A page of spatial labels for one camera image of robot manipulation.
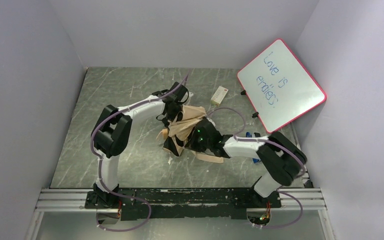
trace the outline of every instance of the pink whiteboard frame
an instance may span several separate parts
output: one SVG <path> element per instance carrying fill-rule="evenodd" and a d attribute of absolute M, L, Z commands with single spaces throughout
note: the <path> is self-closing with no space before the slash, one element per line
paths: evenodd
<path fill-rule="evenodd" d="M 297 58 L 297 56 L 295 55 L 295 53 L 291 50 L 291 48 L 289 48 L 289 46 L 286 44 L 286 42 L 281 39 L 281 38 L 278 38 L 276 40 L 274 40 L 272 43 L 270 43 L 270 45 L 268 47 L 266 47 L 263 51 L 261 51 L 256 57 L 254 57 L 250 62 L 248 62 L 243 68 L 241 68 L 237 74 L 236 74 L 236 77 L 237 79 L 239 80 L 239 83 L 240 85 L 242 86 L 242 89 L 244 89 L 246 91 L 246 89 L 244 88 L 244 85 L 242 84 L 241 80 L 239 79 L 238 77 L 238 74 L 239 72 L 241 72 L 244 68 L 246 68 L 248 66 L 248 64 L 250 64 L 252 61 L 254 61 L 254 59 L 256 59 L 258 56 L 260 56 L 266 49 L 268 49 L 272 44 L 274 44 L 277 40 L 280 40 L 282 41 L 282 43 L 286 46 L 286 48 L 289 50 L 289 52 L 293 55 L 293 57 L 298 61 L 298 63 L 301 65 L 301 67 L 305 70 L 305 72 L 310 76 L 310 78 L 314 81 L 314 83 L 316 84 L 316 86 L 320 89 L 320 91 L 323 93 L 324 95 L 324 99 L 317 103 L 316 105 L 314 105 L 312 108 L 308 109 L 307 111 L 301 113 L 300 115 L 296 116 L 295 118 L 291 119 L 290 121 L 288 121 L 287 123 L 283 124 L 282 126 L 280 126 L 279 128 L 275 129 L 274 131 L 268 131 L 267 130 L 267 127 L 264 125 L 264 122 L 263 120 L 261 119 L 260 115 L 258 115 L 258 119 L 260 120 L 260 122 L 262 123 L 263 127 L 265 128 L 265 131 L 268 132 L 269 134 L 270 133 L 273 133 L 273 132 L 276 132 L 278 131 L 279 129 L 283 128 L 284 126 L 290 124 L 292 121 L 294 121 L 295 119 L 301 117 L 302 115 L 308 113 L 310 110 L 314 109 L 315 107 L 319 106 L 320 104 L 324 103 L 326 101 L 326 99 L 328 98 L 328 96 L 326 95 L 326 92 L 320 87 L 320 85 L 317 83 L 317 81 L 314 79 L 314 77 L 309 73 L 309 71 L 307 70 L 307 68 L 303 65 L 303 63 Z M 256 109 L 256 106 L 253 104 L 253 102 L 251 101 L 251 98 L 248 96 L 248 94 L 246 94 L 246 96 L 248 97 L 249 101 L 251 102 L 252 104 L 252 107 L 254 108 L 255 112 L 257 112 L 257 109 Z"/>

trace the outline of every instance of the black mounting plate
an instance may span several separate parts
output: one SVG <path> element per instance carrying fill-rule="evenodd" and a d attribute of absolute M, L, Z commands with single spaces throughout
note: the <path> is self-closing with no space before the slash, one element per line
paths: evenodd
<path fill-rule="evenodd" d="M 280 208 L 279 193 L 274 191 L 267 198 L 256 197 L 249 187 L 233 188 L 119 188 L 118 193 L 147 200 L 152 207 L 152 219 L 231 217 L 247 219 L 247 209 Z M 95 192 L 87 193 L 85 209 L 108 209 L 93 202 Z M 121 220 L 145 219 L 148 206 L 131 198 L 120 198 Z"/>

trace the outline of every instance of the gray marble table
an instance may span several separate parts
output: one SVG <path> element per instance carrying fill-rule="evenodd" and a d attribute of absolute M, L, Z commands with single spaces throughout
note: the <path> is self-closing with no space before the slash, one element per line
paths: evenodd
<path fill-rule="evenodd" d="M 187 72 L 186 68 L 89 68 L 50 187 L 90 188 L 93 185 L 98 162 L 89 147 L 90 136 L 104 106 L 120 107 L 143 100 L 155 91 L 170 88 L 174 81 L 180 82 Z M 240 95 L 242 87 L 237 72 L 237 69 L 192 69 L 186 85 L 193 93 L 190 105 L 213 109 L 210 98 L 218 86 L 223 86 L 229 91 L 221 107 L 234 108 L 245 116 L 245 131 L 241 135 L 245 136 L 245 132 L 265 135 L 261 122 L 251 118 L 254 109 L 250 100 Z M 242 127 L 241 118 L 232 111 L 220 110 L 211 118 L 221 134 L 232 134 Z M 156 140 L 162 128 L 161 122 L 150 118 L 140 128 L 131 130 L 127 148 L 119 156 L 120 187 L 250 187 L 266 172 L 264 165 L 254 164 L 246 157 L 211 163 L 196 159 L 189 150 L 184 150 L 180 157 L 170 156 L 162 149 L 163 141 Z M 290 124 L 280 131 L 298 143 Z M 303 187 L 302 181 L 297 179 L 291 187 Z"/>

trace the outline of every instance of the whiteboard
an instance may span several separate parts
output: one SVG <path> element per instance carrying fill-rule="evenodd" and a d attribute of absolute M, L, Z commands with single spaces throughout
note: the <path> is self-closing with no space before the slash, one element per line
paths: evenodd
<path fill-rule="evenodd" d="M 237 73 L 268 133 L 277 131 L 326 100 L 282 39 L 275 40 Z"/>

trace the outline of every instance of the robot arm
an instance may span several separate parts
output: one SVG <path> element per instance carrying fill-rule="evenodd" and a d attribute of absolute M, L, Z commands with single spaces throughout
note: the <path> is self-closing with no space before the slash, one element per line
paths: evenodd
<path fill-rule="evenodd" d="M 178 83 L 176 82 L 171 87 L 171 90 L 177 85 Z M 163 123 L 166 127 L 168 124 L 167 120 L 173 121 L 176 116 L 179 119 L 178 115 L 182 111 L 182 100 L 185 98 L 188 90 L 181 85 L 164 100 L 156 100 L 167 91 L 154 92 L 148 98 L 139 102 L 145 102 L 143 104 L 134 103 L 118 108 L 108 105 L 102 111 L 95 128 L 110 115 L 124 110 L 122 114 L 104 124 L 97 131 L 94 138 L 94 147 L 105 155 L 101 170 L 102 181 L 110 190 L 118 188 L 118 155 L 127 146 L 131 127 L 139 125 L 148 118 L 159 115 L 165 116 L 166 121 L 163 121 Z M 291 156 L 283 154 L 275 146 L 265 144 L 264 140 L 270 140 L 282 145 L 297 155 L 303 164 L 307 162 L 305 155 L 280 132 L 256 138 L 235 138 L 232 135 L 221 135 L 213 123 L 206 117 L 203 117 L 194 127 L 188 136 L 185 148 L 201 153 L 210 150 L 217 157 L 231 158 L 242 156 L 260 159 L 267 168 L 268 173 L 257 180 L 254 186 L 252 186 L 252 190 L 261 197 L 266 198 L 280 186 L 289 186 L 299 173 L 301 167 Z M 106 192 L 101 186 L 100 181 L 97 180 L 96 185 L 100 190 Z"/>

